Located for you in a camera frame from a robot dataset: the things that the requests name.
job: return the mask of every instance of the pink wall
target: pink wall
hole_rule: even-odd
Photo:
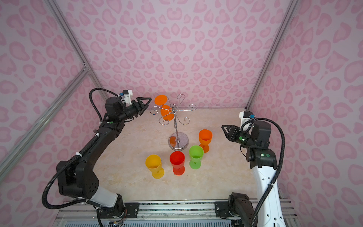
[[[0,226],[51,225],[58,210],[46,209],[41,203],[45,185],[56,173],[56,165],[68,160],[94,135],[98,116],[91,106],[88,93],[94,88],[86,78],[59,113],[38,137],[23,159],[0,185]],[[94,100],[101,113],[104,102],[95,92]],[[51,187],[48,200],[61,204],[63,199],[57,182]]]
[[[58,1],[105,88],[244,106],[289,0]]]
[[[363,226],[362,39],[362,1],[303,1],[253,107],[285,133],[279,186],[306,227]]]
[[[0,163],[79,72],[41,0],[0,3]]]

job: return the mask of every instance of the slotted grille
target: slotted grille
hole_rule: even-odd
[[[125,221],[122,226],[102,221],[104,227],[231,227],[231,220],[155,220]],[[72,222],[65,227],[99,227],[97,221]]]

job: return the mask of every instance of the round metal base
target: round metal base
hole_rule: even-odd
[[[169,137],[169,147],[174,150],[174,151],[181,151],[184,150],[185,148],[187,148],[188,144],[189,144],[189,139],[187,137],[187,135],[185,135],[184,133],[180,133],[178,132],[179,135],[179,142],[176,141],[176,133],[173,133],[170,137]]]

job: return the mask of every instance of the pink heart patterned wallpaper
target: pink heart patterned wallpaper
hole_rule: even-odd
[[[86,78],[43,133],[0,184],[0,226],[51,226],[58,210],[46,209],[41,196],[46,184],[56,173],[61,160],[68,160],[86,145],[98,126],[98,116],[89,98],[94,88]],[[94,101],[105,113],[104,101],[95,92]],[[51,187],[48,201],[61,204],[57,181]]]
[[[288,0],[62,0],[105,88],[244,106]]]
[[[81,69],[42,0],[0,3],[0,163]]]
[[[285,133],[279,187],[303,226],[363,226],[363,1],[301,3],[253,111]]]

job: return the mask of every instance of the robotic arm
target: robotic arm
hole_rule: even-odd
[[[93,172],[93,167],[106,147],[121,133],[125,122],[130,121],[128,119],[133,120],[134,117],[142,115],[152,99],[137,97],[136,101],[131,100],[132,91],[124,90],[120,95],[106,100],[105,108],[107,113],[104,116],[104,121],[102,121],[91,97],[95,90],[110,91],[100,88],[90,91],[91,103],[100,116],[101,124],[99,129],[94,130],[95,137],[80,152],[77,152],[69,161],[59,162],[56,175],[50,180],[43,192],[42,203],[46,208],[59,209],[86,202],[97,207],[97,215],[102,213],[103,216],[106,215],[105,218],[119,218],[126,215],[122,196],[102,188]],[[49,204],[47,194],[56,179],[58,179],[59,193],[61,195],[78,198],[78,200],[62,205]]]
[[[257,199],[259,203],[256,209],[253,210],[252,204],[246,195],[232,193],[229,196],[230,211],[241,217],[244,226],[285,227],[276,183],[284,156],[284,134],[281,130],[283,146],[281,146],[280,161],[279,165],[277,165],[275,153],[268,148],[271,124],[265,121],[273,123],[279,130],[280,127],[267,118],[255,119],[251,112],[241,112],[240,118],[240,127],[222,125],[222,129],[229,141],[239,143],[241,147],[247,149],[246,161],[250,163],[250,168],[257,183]]]

